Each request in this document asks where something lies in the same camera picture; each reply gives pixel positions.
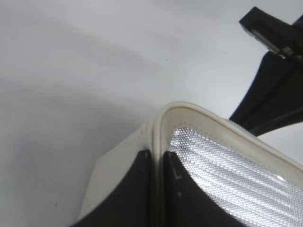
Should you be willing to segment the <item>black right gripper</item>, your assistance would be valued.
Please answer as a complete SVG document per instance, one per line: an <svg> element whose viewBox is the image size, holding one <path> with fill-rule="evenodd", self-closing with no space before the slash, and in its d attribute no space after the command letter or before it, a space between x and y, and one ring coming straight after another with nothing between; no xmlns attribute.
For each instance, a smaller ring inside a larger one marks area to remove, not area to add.
<svg viewBox="0 0 303 227"><path fill-rule="evenodd" d="M268 48L230 120L254 136L303 121L303 18L285 23L257 7L240 21Z"/></svg>

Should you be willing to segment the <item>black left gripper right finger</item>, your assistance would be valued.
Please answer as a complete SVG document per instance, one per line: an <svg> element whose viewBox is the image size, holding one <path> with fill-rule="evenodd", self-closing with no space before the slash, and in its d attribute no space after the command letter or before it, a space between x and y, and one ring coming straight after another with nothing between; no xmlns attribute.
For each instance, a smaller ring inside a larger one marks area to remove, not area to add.
<svg viewBox="0 0 303 227"><path fill-rule="evenodd" d="M200 189L176 153L164 153L162 168L166 227L245 226Z"/></svg>

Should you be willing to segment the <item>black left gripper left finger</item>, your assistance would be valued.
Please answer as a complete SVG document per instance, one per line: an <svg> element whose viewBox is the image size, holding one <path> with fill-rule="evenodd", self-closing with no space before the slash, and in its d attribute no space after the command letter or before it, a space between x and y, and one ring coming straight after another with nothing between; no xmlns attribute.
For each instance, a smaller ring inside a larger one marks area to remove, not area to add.
<svg viewBox="0 0 303 227"><path fill-rule="evenodd" d="M103 202L74 226L150 226L151 160L149 150L139 151L118 186Z"/></svg>

